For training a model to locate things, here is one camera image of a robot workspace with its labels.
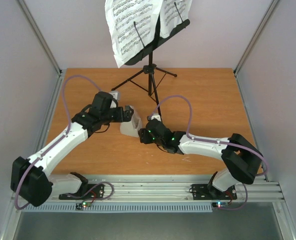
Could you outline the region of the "black tripod music stand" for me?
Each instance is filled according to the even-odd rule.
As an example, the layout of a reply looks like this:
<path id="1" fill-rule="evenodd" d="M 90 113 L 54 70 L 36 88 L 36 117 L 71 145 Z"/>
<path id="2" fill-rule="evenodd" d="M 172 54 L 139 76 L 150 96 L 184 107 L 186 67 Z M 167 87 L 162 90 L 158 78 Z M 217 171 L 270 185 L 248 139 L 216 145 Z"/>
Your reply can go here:
<path id="1" fill-rule="evenodd" d="M 137 72 L 135 75 L 131 76 L 124 82 L 120 83 L 119 85 L 115 86 L 114 89 L 118 89 L 124 84 L 128 82 L 132 82 L 134 78 L 139 76 L 140 74 L 146 74 L 148 75 L 148 88 L 146 89 L 146 92 L 148 93 L 148 96 L 150 96 L 156 103 L 159 101 L 158 94 L 157 94 L 157 87 L 158 84 L 155 81 L 154 74 L 155 71 L 163 72 L 164 75 L 171 75 L 173 77 L 176 77 L 177 74 L 171 73 L 167 70 L 161 69 L 157 67 L 156 64 L 153 63 L 153 52 L 160 47 L 162 44 L 164 44 L 166 41 L 168 41 L 170 38 L 172 38 L 174 35 L 179 33 L 181 30 L 186 28 L 190 24 L 189 18 L 185 20 L 183 23 L 177 25 L 170 33 L 170 36 L 167 38 L 160 37 L 160 15 L 157 20 L 156 29 L 155 29 L 155 36 L 154 39 L 150 44 L 144 47 L 143 50 L 141 50 L 137 55 L 135 55 L 133 58 L 131 58 L 126 64 L 126 66 L 133 66 L 137 64 L 138 62 L 142 61 L 145 57 L 148 57 L 148 64 L 144 65 L 142 70 Z"/>

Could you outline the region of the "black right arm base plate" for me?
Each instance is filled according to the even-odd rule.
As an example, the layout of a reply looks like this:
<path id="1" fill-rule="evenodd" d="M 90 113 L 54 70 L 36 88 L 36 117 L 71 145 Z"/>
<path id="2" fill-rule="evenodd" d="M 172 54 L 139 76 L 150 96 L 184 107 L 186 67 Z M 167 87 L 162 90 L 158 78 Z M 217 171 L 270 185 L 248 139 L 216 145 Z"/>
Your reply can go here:
<path id="1" fill-rule="evenodd" d="M 235 186 L 229 187 L 226 191 L 219 191 L 207 184 L 192 184 L 189 193 L 193 200 L 236 200 L 237 193 Z"/>

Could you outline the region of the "white grey metronome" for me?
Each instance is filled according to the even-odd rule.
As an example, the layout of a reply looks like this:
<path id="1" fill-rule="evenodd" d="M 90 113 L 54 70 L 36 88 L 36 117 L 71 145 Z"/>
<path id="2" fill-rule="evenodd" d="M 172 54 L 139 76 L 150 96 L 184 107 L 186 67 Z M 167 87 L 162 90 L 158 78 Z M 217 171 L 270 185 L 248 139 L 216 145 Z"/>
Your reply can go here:
<path id="1" fill-rule="evenodd" d="M 120 124 L 120 133 L 126 136 L 139 137 L 138 131 L 143 128 L 141 117 L 134 106 L 131 106 L 134 111 L 131 120 L 129 122 L 122 122 Z"/>

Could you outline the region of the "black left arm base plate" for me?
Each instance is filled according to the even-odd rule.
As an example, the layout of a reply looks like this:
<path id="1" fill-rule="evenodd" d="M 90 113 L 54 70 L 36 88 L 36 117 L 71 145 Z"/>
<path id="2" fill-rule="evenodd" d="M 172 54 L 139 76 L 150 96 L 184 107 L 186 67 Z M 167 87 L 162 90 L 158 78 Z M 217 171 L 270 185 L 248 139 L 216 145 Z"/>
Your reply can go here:
<path id="1" fill-rule="evenodd" d="M 60 194 L 58 198 L 60 200 L 89 200 L 93 199 L 94 197 L 96 199 L 102 199 L 104 197 L 105 186 L 104 184 L 89 184 L 85 192 L 86 195 L 82 195 L 80 192 L 71 194 L 74 197 L 67 194 Z"/>

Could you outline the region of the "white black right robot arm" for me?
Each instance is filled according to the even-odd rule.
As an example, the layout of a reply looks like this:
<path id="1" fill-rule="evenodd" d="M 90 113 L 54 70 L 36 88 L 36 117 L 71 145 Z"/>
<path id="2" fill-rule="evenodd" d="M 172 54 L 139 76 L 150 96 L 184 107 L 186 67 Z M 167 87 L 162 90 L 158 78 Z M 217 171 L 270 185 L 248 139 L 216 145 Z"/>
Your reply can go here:
<path id="1" fill-rule="evenodd" d="M 155 144 L 169 154 L 200 155 L 223 161 L 226 168 L 215 172 L 207 185 L 212 198 L 220 198 L 237 183 L 253 184 L 262 164 L 262 154 L 237 133 L 229 138 L 200 137 L 185 131 L 171 131 L 152 119 L 138 134 L 141 143 Z"/>

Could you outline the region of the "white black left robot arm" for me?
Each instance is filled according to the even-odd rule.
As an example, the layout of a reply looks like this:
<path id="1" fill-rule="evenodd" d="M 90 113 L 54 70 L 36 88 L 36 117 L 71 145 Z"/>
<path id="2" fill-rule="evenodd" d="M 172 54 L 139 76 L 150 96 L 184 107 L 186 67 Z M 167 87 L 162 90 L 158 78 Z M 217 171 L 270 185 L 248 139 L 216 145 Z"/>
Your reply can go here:
<path id="1" fill-rule="evenodd" d="M 20 156 L 13 162 L 10 188 L 14 192 L 16 209 L 21 208 L 18 205 L 19 197 L 38 207 L 51 196 L 84 199 L 90 194 L 91 188 L 84 176 L 71 172 L 57 177 L 52 175 L 52 171 L 80 143 L 93 134 L 101 133 L 102 126 L 133 120 L 134 107 L 119 106 L 118 100 L 117 91 L 98 92 L 91 104 L 68 119 L 68 126 L 48 145 L 28 158 Z"/>

